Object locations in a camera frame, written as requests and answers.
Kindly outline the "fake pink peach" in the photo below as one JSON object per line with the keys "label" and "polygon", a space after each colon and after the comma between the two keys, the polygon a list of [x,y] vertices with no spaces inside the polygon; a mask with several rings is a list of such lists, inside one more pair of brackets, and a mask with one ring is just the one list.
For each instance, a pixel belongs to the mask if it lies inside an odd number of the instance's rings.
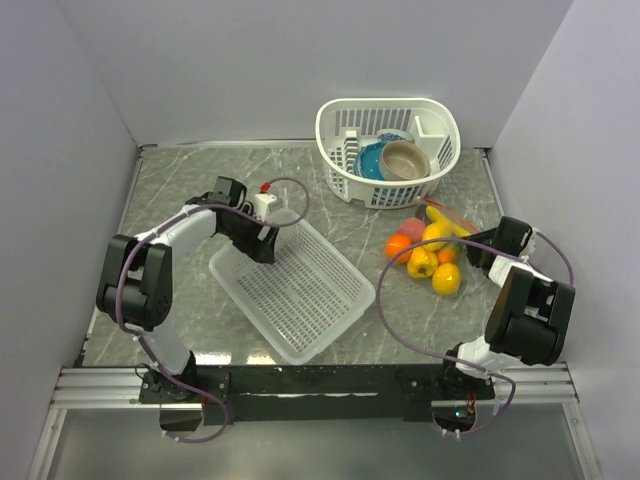
{"label": "fake pink peach", "polygon": [[412,244],[415,244],[422,240],[422,235],[426,225],[418,218],[412,217],[405,220],[398,228],[397,233],[405,235],[409,238]]}

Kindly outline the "white perforated tray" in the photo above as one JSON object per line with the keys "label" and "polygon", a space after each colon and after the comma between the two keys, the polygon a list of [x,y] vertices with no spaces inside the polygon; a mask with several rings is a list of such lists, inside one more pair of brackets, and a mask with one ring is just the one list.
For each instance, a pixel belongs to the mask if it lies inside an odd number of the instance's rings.
{"label": "white perforated tray", "polygon": [[209,269],[241,312],[283,359],[303,365],[360,319],[375,300],[372,283],[309,222],[283,208],[275,262],[260,264],[227,244]]}

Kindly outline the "clear zip top bag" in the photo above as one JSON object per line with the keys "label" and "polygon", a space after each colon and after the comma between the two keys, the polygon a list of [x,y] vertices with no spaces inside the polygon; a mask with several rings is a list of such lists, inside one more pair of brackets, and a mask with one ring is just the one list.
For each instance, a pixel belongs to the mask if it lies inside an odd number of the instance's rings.
{"label": "clear zip top bag", "polygon": [[[451,221],[453,221],[455,224],[463,227],[464,229],[468,230],[471,234],[479,232],[479,230],[476,229],[471,223],[466,221],[463,217],[459,216],[458,214],[456,214],[455,212],[453,212],[452,210],[450,210],[449,208],[447,208],[443,204],[441,204],[439,202],[436,202],[436,201],[433,201],[433,200],[430,200],[430,199],[426,199],[426,200],[423,200],[418,205],[418,207],[416,209],[416,213],[413,216],[415,218],[418,218],[418,219],[422,220],[424,222],[424,224],[426,225],[426,228],[425,228],[424,233],[422,235],[422,240],[417,242],[417,243],[415,243],[415,244],[412,244],[411,247],[409,247],[407,249],[404,249],[403,251],[401,251],[401,253],[407,252],[408,250],[412,251],[414,248],[422,246],[426,250],[434,252],[436,254],[436,252],[440,248],[445,246],[447,243],[453,242],[453,241],[437,241],[437,238],[458,238],[458,237],[445,237],[443,235],[441,227],[439,225],[437,225],[435,223],[432,223],[430,221],[430,219],[426,215],[426,207],[428,205],[434,206],[437,209],[439,209]],[[406,264],[396,264],[396,265],[404,266],[406,268],[406,272],[407,272]],[[432,285],[431,277],[426,278],[426,279],[415,279],[415,280],[430,280],[431,281],[431,285]]]}

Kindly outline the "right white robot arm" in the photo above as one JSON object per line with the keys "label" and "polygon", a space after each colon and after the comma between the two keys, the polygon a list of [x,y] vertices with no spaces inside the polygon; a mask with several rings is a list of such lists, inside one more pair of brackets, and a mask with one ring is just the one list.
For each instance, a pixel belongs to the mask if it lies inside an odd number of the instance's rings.
{"label": "right white robot arm", "polygon": [[456,345],[437,375],[439,390],[460,398],[473,378],[518,365],[551,366],[560,357],[575,300],[572,280],[556,281],[529,264],[535,240],[548,238],[504,216],[497,227],[471,235],[467,259],[500,287],[485,331]]}

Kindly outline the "fake yellow bell pepper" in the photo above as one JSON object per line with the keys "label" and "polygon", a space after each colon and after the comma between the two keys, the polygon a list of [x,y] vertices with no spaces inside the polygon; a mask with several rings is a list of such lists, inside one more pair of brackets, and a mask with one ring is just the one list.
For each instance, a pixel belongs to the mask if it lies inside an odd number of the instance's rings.
{"label": "fake yellow bell pepper", "polygon": [[437,255],[422,246],[412,250],[409,261],[406,264],[408,275],[414,279],[431,277],[438,266],[439,260]]}

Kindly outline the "fake yellow banana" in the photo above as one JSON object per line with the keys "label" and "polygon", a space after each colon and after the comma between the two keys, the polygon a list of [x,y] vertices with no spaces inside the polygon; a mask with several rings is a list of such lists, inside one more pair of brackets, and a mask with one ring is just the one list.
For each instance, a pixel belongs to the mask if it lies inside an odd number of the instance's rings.
{"label": "fake yellow banana", "polygon": [[455,224],[444,213],[442,213],[434,206],[428,205],[426,207],[426,215],[432,223],[435,223],[441,227],[441,230],[445,237],[464,238],[471,235],[468,230]]}

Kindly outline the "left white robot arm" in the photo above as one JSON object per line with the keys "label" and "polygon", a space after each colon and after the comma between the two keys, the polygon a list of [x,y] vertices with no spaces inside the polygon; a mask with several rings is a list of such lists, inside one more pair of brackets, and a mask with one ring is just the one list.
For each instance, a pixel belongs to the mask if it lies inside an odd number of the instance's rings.
{"label": "left white robot arm", "polygon": [[134,336],[161,374],[163,390],[178,402],[197,393],[194,354],[168,320],[174,261],[204,240],[222,235],[259,264],[275,262],[279,230],[264,221],[277,198],[264,183],[251,200],[241,182],[221,176],[214,189],[189,199],[161,225],[109,240],[96,295],[99,311]]}

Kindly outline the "fake green orange mango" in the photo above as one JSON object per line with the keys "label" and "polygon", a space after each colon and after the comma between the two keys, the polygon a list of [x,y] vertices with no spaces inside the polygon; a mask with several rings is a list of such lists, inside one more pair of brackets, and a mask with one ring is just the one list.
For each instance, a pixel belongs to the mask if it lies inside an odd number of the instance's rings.
{"label": "fake green orange mango", "polygon": [[456,264],[460,258],[461,251],[462,246],[460,244],[454,242],[447,243],[436,252],[439,264]]}

